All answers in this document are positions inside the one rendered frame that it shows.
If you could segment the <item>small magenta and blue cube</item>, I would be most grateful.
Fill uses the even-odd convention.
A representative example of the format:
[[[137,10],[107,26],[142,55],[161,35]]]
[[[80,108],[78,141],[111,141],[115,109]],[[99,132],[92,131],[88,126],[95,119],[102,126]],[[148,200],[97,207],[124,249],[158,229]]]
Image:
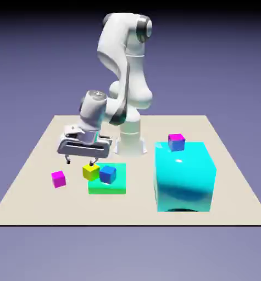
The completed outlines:
[[[168,135],[168,146],[171,151],[183,151],[186,139],[181,133]]]

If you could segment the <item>large cyan box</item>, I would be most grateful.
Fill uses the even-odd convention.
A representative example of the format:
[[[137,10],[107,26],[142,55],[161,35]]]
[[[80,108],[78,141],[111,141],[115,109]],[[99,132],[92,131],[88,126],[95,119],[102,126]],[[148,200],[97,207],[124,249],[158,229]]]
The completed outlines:
[[[154,190],[157,211],[210,211],[216,167],[203,142],[186,142],[171,151],[167,142],[155,143]]]

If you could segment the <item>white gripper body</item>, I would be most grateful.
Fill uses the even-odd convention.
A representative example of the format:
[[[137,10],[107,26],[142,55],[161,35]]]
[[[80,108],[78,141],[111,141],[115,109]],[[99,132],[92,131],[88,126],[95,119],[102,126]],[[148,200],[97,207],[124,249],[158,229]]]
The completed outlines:
[[[112,141],[110,137],[98,135],[93,144],[87,145],[75,138],[62,137],[57,152],[66,156],[107,158]]]

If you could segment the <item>small yellow cube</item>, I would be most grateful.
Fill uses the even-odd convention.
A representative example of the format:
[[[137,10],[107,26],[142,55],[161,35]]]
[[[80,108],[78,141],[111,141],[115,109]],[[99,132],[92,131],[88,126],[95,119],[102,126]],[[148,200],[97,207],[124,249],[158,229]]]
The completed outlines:
[[[82,167],[82,175],[88,181],[94,181],[99,178],[100,166],[94,164],[91,166],[90,164],[86,164]]]

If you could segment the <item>large green box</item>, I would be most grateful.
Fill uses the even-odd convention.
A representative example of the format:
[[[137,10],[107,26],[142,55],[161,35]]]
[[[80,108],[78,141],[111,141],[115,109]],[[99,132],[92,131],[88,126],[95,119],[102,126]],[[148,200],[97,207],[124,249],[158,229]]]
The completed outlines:
[[[92,195],[126,194],[126,163],[98,163],[100,169],[105,166],[116,168],[116,179],[112,184],[106,184],[96,179],[88,182],[88,193]]]

